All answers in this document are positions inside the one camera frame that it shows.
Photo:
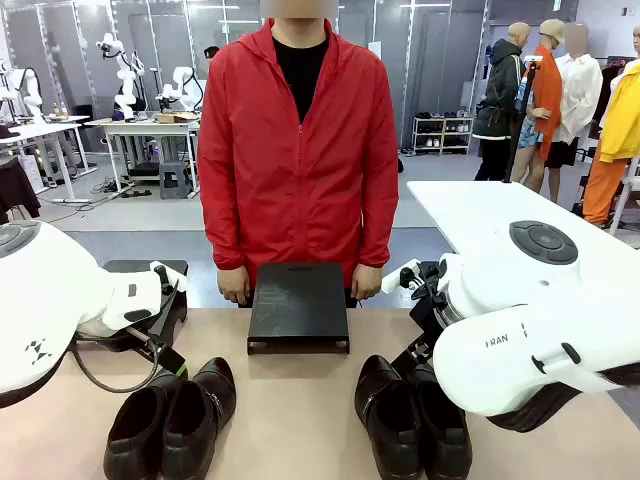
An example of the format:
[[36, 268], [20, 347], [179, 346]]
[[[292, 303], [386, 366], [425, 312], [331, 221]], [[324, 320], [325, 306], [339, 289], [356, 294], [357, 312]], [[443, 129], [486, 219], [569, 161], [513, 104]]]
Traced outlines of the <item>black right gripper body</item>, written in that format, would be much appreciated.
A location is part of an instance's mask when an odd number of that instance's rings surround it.
[[446, 328], [443, 316], [446, 307], [447, 303], [441, 294], [432, 288], [426, 288], [409, 313], [411, 319], [422, 330], [419, 342], [429, 349], [433, 349]]

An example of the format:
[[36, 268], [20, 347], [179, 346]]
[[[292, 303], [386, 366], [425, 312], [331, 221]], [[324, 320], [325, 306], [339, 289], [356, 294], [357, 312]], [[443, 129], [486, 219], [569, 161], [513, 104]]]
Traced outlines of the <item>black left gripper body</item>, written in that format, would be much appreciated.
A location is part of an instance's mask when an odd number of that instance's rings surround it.
[[135, 338], [133, 350], [152, 364], [172, 373], [176, 373], [180, 366], [186, 364], [185, 358], [160, 336], [133, 327], [128, 328], [128, 334]]

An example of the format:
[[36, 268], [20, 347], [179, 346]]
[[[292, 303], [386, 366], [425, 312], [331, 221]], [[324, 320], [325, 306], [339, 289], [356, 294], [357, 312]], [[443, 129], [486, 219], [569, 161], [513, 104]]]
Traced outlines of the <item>person's left hand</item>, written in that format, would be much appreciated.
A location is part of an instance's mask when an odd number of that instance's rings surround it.
[[351, 296], [357, 301], [367, 300], [381, 291], [382, 269], [358, 264], [353, 272]]

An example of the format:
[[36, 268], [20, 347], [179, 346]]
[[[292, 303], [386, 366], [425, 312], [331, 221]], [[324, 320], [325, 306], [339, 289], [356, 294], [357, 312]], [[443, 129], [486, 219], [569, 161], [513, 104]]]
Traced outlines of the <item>person's right hand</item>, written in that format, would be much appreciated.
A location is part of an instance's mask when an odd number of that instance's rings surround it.
[[249, 275], [244, 266], [232, 270], [219, 270], [217, 284], [220, 294], [228, 301], [246, 306], [250, 297]]

